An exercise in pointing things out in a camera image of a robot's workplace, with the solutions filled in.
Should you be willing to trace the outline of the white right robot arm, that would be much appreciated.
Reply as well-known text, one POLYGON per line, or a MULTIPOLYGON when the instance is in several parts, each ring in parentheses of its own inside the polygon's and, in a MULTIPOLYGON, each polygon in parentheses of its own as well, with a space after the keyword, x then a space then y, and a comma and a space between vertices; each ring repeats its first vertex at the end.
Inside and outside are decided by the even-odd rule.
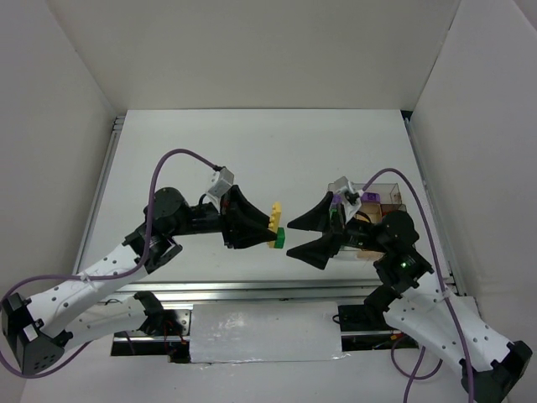
POLYGON ((522 341, 511 341, 485 323, 438 278, 416 250, 419 234, 405 211, 391 211, 380 222, 356 219, 348 201, 334 203, 327 192, 289 228, 322 235, 287 255, 323 270, 341 247, 379 252, 373 266, 381 285, 364 304, 369 314, 413 338, 461 376, 475 402, 501 402, 524 375, 533 355, 522 341))

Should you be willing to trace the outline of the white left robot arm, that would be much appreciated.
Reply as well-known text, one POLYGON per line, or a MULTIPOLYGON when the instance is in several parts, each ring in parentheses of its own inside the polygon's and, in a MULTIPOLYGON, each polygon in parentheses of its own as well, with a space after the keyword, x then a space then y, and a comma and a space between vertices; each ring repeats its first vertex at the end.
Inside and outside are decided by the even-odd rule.
POLYGON ((146 207, 146 221, 110 254, 51 289, 24 297, 9 292, 1 303, 2 333, 26 379, 53 373, 65 351, 109 333, 138 331, 149 336, 184 331, 181 320, 150 291, 123 301, 118 289, 168 264, 182 250, 175 237, 220 233, 230 249, 247 249, 278 238, 280 210, 259 211, 231 186, 215 200, 190 206, 173 187, 158 190, 146 207))

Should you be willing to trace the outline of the long yellow lego brick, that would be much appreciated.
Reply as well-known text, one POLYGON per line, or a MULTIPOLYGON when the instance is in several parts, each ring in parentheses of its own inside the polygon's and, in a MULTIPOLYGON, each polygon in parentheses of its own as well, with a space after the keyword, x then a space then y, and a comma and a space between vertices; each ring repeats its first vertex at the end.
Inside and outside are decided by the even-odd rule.
POLYGON ((273 233, 278 234, 279 222, 282 214, 282 207, 279 201, 272 205, 271 215, 268 223, 268 229, 273 233))

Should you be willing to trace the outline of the right arm base joint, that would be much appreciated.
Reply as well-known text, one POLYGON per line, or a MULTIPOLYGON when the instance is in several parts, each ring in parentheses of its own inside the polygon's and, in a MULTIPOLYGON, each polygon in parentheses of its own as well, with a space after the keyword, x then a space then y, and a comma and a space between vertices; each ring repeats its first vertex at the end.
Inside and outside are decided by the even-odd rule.
POLYGON ((389 326, 381 314, 366 305, 339 305, 331 320, 344 337, 403 336, 404 332, 389 326))

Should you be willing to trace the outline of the left arm base joint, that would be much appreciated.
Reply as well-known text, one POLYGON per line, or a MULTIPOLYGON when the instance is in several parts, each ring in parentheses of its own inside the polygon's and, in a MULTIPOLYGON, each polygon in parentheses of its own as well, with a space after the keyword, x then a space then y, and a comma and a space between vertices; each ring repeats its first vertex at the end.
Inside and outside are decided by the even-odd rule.
POLYGON ((123 300, 111 299, 84 312, 77 323, 91 339, 116 332, 141 332, 158 337, 185 337, 189 332, 190 313, 166 309, 149 291, 140 291, 123 300))

